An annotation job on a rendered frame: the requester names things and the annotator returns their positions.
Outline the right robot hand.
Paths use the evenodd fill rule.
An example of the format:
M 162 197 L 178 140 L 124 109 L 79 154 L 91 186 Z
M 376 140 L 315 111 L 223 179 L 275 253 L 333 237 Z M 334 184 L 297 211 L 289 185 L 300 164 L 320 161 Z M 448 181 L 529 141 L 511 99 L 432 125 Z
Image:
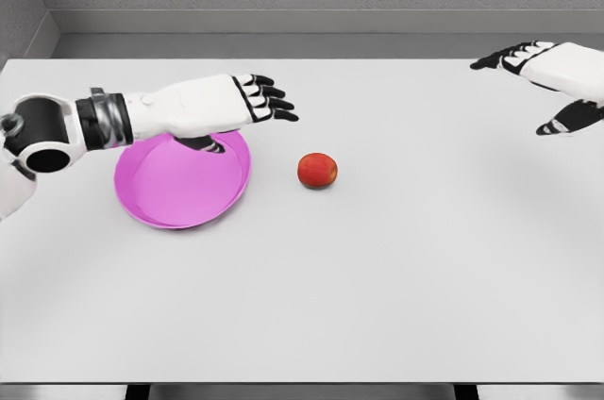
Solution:
M 520 42 L 477 59 L 470 68 L 502 70 L 568 95 L 572 102 L 536 129 L 539 136 L 575 133 L 604 122 L 604 51 L 573 42 Z

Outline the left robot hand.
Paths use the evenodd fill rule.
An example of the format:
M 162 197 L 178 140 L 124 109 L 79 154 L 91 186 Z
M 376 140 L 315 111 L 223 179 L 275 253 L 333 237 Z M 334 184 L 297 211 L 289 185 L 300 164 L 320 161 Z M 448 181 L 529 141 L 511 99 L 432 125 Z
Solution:
M 296 122 L 286 93 L 264 75 L 215 75 L 178 83 L 165 131 L 193 150 L 222 154 L 212 136 L 272 119 Z

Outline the pink round plate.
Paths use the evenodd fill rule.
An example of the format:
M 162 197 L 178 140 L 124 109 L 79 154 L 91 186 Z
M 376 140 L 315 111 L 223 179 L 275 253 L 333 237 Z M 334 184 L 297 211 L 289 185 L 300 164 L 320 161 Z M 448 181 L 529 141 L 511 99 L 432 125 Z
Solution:
M 202 225 L 226 212 L 247 186 L 251 153 L 238 131 L 213 138 L 225 153 L 195 151 L 170 135 L 125 149 L 114 173 L 114 190 L 125 211 L 168 229 Z

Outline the red apple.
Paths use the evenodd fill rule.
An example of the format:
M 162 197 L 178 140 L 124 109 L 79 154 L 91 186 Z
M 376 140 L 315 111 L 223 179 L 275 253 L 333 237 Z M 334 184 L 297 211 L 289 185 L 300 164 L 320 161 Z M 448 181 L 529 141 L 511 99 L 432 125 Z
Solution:
M 297 165 L 297 177 L 300 183 L 311 189 L 322 189 L 333 184 L 338 175 L 338 165 L 329 155 L 309 153 L 304 155 Z

